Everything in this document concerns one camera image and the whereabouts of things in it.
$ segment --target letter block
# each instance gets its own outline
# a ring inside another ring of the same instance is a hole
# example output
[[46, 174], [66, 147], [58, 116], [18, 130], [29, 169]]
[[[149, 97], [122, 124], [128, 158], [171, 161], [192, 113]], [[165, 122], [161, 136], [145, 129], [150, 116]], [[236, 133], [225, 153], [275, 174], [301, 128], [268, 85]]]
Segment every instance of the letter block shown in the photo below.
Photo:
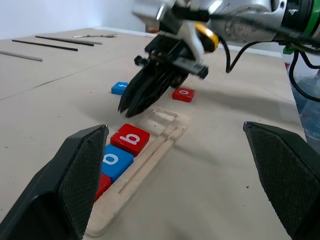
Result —
[[99, 183], [99, 189], [95, 194], [95, 200], [97, 201], [98, 198], [101, 197], [101, 195], [111, 186], [111, 178], [105, 175], [104, 173], [101, 173], [100, 177], [100, 183]]
[[195, 96], [195, 91], [186, 87], [179, 87], [172, 94], [172, 98], [174, 100], [179, 100], [186, 103], [190, 103], [194, 98], [194, 96]]
[[114, 183], [133, 162], [132, 154], [109, 144], [104, 150], [102, 173], [110, 177]]
[[119, 81], [111, 88], [111, 93], [116, 95], [123, 95], [127, 86], [127, 82]]
[[136, 157], [145, 147], [149, 138], [150, 133], [130, 124], [125, 124], [111, 137], [110, 142], [113, 146]]

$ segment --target blue block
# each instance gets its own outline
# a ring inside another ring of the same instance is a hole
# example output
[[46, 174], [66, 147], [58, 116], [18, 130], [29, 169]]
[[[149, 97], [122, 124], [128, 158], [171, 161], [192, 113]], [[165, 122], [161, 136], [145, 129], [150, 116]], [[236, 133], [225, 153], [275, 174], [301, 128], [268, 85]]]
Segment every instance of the blue block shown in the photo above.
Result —
[[134, 162], [134, 156], [111, 144], [104, 149], [102, 172], [114, 183]]
[[127, 86], [128, 86], [127, 82], [119, 81], [111, 88], [111, 93], [117, 94], [117, 95], [122, 95], [122, 94], [124, 94]]

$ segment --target white wall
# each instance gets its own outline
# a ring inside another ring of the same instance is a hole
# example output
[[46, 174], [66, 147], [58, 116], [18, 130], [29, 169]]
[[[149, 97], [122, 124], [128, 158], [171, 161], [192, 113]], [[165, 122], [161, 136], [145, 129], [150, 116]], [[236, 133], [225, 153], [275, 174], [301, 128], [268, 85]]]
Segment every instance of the white wall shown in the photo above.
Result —
[[104, 26], [117, 29], [145, 32], [146, 25], [132, 11], [133, 0], [105, 0], [107, 14]]
[[101, 26], [108, 0], [0, 0], [0, 39]]

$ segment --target yellow ring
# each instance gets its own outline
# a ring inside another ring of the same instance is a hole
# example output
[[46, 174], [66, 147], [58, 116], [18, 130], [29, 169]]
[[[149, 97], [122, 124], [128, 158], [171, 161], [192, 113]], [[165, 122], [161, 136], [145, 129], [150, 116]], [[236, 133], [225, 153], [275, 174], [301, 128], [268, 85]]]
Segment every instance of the yellow ring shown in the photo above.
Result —
[[208, 37], [214, 44], [214, 50], [217, 49], [219, 45], [219, 38], [213, 31], [211, 31], [209, 28], [207, 28], [205, 25], [201, 23], [196, 23], [195, 29], [197, 29], [200, 33]]

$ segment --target red block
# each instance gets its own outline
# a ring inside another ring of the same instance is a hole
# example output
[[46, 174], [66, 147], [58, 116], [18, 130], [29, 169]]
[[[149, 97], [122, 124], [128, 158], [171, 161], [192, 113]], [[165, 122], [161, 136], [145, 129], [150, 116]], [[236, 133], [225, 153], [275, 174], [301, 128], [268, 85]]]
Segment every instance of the red block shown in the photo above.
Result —
[[150, 133], [132, 126], [123, 125], [110, 139], [110, 143], [133, 156], [138, 156], [149, 141]]
[[97, 201], [98, 198], [101, 197], [101, 195], [111, 186], [111, 178], [108, 177], [107, 175], [101, 173], [100, 177], [100, 183], [99, 183], [99, 189], [95, 194], [95, 200]]
[[172, 94], [174, 100], [190, 103], [195, 96], [195, 91], [186, 87], [179, 87]]

